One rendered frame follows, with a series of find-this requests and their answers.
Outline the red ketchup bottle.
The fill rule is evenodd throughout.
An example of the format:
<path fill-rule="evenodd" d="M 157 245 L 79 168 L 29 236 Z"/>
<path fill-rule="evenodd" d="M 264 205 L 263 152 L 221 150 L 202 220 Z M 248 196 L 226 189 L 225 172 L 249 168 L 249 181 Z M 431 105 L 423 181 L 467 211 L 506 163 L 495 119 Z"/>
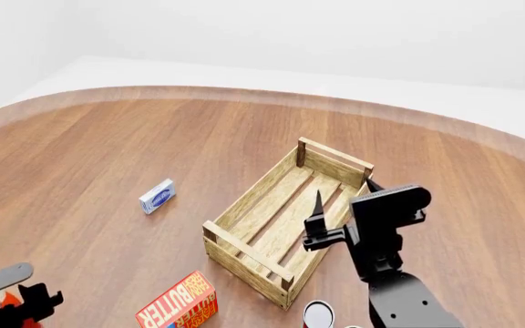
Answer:
<path fill-rule="evenodd" d="M 7 305 L 20 305 L 20 300 L 10 292 L 0 292 L 0 307 L 4 308 Z M 38 322 L 34 322 L 33 319 L 24 320 L 21 328 L 43 328 Z"/>

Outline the wooden slatted tray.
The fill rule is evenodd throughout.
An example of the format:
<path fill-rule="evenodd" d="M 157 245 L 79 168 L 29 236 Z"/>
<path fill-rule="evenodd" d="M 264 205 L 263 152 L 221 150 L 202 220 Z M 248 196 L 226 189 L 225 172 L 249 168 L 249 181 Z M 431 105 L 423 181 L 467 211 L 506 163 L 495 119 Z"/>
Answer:
<path fill-rule="evenodd" d="M 351 218 L 349 200 L 368 192 L 374 166 L 336 149 L 299 138 L 216 220 L 202 225 L 211 259 L 288 310 L 327 253 L 305 251 L 304 220 L 320 200 L 328 229 Z"/>

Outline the can with white lid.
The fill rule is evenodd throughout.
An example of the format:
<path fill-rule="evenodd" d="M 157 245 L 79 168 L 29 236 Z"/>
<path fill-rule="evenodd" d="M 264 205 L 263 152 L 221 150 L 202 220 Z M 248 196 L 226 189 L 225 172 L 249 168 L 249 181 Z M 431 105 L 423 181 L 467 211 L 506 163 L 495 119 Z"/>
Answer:
<path fill-rule="evenodd" d="M 331 305 L 322 300 L 313 300 L 305 305 L 303 328 L 333 328 L 335 313 Z"/>

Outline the red butter box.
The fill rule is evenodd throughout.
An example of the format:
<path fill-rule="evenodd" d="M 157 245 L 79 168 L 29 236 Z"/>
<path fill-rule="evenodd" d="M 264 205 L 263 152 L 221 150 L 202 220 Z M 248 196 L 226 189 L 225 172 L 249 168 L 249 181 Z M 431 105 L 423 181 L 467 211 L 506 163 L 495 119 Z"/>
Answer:
<path fill-rule="evenodd" d="M 141 328 L 199 328 L 219 311 L 216 290 L 194 271 L 136 313 Z"/>

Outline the small blue white box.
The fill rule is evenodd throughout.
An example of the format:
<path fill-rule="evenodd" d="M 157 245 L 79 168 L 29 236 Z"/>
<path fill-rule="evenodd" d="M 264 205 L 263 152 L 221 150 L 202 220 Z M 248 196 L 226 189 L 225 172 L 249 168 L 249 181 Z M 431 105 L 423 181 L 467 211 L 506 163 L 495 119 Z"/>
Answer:
<path fill-rule="evenodd" d="M 175 195 L 174 182 L 171 179 L 165 179 L 143 196 L 140 196 L 139 204 L 143 212 L 150 215 Z"/>

